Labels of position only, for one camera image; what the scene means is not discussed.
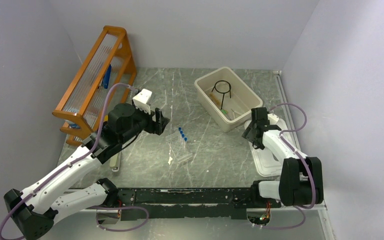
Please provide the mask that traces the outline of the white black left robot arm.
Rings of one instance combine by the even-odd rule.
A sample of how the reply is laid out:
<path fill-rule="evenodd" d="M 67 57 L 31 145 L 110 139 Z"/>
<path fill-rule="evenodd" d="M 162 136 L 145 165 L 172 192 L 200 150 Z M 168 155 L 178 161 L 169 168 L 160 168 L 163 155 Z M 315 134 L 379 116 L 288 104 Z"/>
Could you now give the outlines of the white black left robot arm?
<path fill-rule="evenodd" d="M 55 224 L 87 208 L 112 208 L 119 200 L 118 188 L 107 178 L 89 187 L 66 193 L 75 182 L 99 168 L 131 144 L 141 132 L 161 135 L 170 119 L 159 108 L 145 103 L 120 103 L 63 163 L 23 190 L 11 189 L 4 195 L 7 215 L 3 228 L 12 220 L 26 240 L 37 240 Z"/>

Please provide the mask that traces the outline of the black wire ring stand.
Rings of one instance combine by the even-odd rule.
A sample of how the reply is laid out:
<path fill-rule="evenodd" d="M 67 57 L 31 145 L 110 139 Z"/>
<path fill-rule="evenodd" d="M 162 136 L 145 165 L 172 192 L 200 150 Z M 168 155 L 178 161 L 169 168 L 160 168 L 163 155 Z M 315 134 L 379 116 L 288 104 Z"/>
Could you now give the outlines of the black wire ring stand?
<path fill-rule="evenodd" d="M 218 80 L 212 87 L 210 93 L 213 93 L 220 101 L 224 109 L 227 100 L 232 98 L 232 85 L 226 80 Z"/>

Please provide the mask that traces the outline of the white plastic bin lid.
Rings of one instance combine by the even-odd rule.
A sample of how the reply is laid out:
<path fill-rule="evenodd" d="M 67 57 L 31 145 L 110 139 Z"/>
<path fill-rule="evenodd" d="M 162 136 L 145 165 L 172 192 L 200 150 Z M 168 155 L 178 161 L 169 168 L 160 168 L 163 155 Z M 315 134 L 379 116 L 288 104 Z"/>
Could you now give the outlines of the white plastic bin lid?
<path fill-rule="evenodd" d="M 253 120 L 268 120 L 268 126 L 263 133 L 264 149 L 254 149 L 249 142 L 251 154 L 257 172 L 262 177 L 280 176 L 285 159 L 299 160 L 299 155 L 306 157 L 292 139 L 292 133 L 284 120 L 263 109 L 254 109 L 251 120 L 244 124 L 244 130 Z"/>

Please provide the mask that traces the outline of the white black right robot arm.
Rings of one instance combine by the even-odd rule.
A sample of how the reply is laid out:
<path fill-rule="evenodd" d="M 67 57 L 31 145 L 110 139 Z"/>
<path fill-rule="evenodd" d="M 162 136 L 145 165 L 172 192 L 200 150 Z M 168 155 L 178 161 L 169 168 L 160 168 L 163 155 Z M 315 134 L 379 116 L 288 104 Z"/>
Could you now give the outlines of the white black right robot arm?
<path fill-rule="evenodd" d="M 242 137 L 251 147 L 253 156 L 278 160 L 282 165 L 278 180 L 261 180 L 250 193 L 250 202 L 262 207 L 269 199 L 278 200 L 284 206 L 300 206 L 306 209 L 324 200 L 322 163 L 318 157 L 301 152 L 285 137 L 265 107 L 253 108 L 251 120 Z"/>

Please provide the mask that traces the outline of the orange test tube brush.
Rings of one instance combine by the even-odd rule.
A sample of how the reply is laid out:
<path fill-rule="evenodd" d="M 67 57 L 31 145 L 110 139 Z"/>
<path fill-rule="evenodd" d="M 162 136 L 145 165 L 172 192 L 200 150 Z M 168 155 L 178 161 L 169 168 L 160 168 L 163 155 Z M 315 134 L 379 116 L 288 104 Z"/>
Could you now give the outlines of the orange test tube brush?
<path fill-rule="evenodd" d="M 213 93 L 210 93 L 208 97 L 217 106 L 218 109 L 222 109 L 222 102 Z"/>

